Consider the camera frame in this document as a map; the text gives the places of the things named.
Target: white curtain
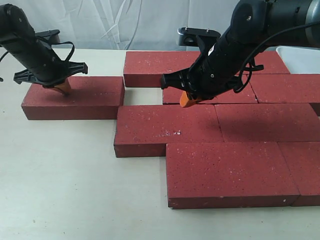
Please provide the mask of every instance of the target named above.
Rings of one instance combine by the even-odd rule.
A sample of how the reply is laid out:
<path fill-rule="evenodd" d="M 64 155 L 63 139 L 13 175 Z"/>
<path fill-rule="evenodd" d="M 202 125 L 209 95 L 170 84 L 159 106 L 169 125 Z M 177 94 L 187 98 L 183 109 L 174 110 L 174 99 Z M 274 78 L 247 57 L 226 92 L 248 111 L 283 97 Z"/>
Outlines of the white curtain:
<path fill-rule="evenodd" d="M 59 29 L 78 49 L 183 51 L 181 27 L 230 25 L 239 0 L 11 0 L 36 32 Z"/>

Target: table surface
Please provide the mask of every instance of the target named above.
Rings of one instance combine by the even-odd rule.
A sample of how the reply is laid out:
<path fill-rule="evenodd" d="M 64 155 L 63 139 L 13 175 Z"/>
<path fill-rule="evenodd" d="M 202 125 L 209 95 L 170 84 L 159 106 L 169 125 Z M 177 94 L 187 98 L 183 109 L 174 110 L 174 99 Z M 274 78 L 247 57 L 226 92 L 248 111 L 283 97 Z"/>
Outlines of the table surface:
<path fill-rule="evenodd" d="M 319 64 L 318 51 L 278 53 L 292 73 L 319 71 L 295 71 Z M 89 76 L 122 76 L 125 54 L 76 49 L 72 61 L 85 61 Z M 1 240 L 319 239 L 320 207 L 168 208 L 165 158 L 116 158 L 115 120 L 28 121 L 29 85 L 12 80 L 23 69 L 11 55 L 0 64 Z M 160 104 L 158 88 L 126 89 L 125 105 Z"/>

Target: robotic arm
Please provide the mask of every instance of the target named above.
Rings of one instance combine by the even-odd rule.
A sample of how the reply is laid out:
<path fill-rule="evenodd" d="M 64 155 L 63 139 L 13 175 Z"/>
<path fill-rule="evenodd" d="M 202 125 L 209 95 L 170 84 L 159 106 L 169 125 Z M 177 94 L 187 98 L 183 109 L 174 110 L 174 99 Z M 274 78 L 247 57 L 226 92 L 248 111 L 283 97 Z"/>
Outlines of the robotic arm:
<path fill-rule="evenodd" d="M 161 88 L 183 90 L 180 105 L 187 108 L 230 90 L 240 93 L 252 72 L 264 69 L 255 56 L 268 47 L 320 47 L 320 0 L 240 0 L 223 35 L 186 27 L 178 33 L 179 44 L 199 47 L 200 56 L 190 68 L 164 74 Z"/>
<path fill-rule="evenodd" d="M 16 83 L 39 84 L 68 95 L 71 91 L 68 77 L 88 73 L 84 62 L 69 61 L 75 46 L 72 42 L 60 43 L 59 33 L 59 30 L 35 33 L 22 9 L 11 4 L 0 6 L 0 45 L 7 50 L 5 55 L 12 54 L 26 68 L 14 75 Z M 73 45 L 65 60 L 52 49 L 52 45 L 59 44 Z"/>

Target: white wall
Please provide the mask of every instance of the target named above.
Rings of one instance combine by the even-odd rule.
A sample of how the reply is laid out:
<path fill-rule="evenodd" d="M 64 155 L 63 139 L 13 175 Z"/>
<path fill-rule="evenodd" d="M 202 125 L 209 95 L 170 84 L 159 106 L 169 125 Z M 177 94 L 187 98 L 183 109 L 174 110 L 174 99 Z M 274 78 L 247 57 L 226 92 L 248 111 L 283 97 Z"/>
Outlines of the white wall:
<path fill-rule="evenodd" d="M 82 49 L 185 50 L 181 27 L 230 25 L 238 0 L 0 0 L 24 10 L 36 32 L 59 29 Z"/>

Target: white table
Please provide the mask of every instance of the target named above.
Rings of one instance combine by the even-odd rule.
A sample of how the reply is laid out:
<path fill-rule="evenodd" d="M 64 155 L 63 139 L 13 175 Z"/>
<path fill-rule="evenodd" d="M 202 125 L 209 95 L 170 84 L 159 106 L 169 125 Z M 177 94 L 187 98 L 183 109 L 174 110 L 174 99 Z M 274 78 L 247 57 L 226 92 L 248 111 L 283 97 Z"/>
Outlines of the white table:
<path fill-rule="evenodd" d="M 77 49 L 72 60 L 122 76 L 125 52 Z M 320 207 L 168 208 L 165 158 L 115 158 L 115 120 L 28 121 L 29 85 L 12 80 L 23 69 L 10 55 L 0 64 L 1 240 L 319 239 Z M 126 91 L 126 105 L 161 103 L 160 89 Z"/>

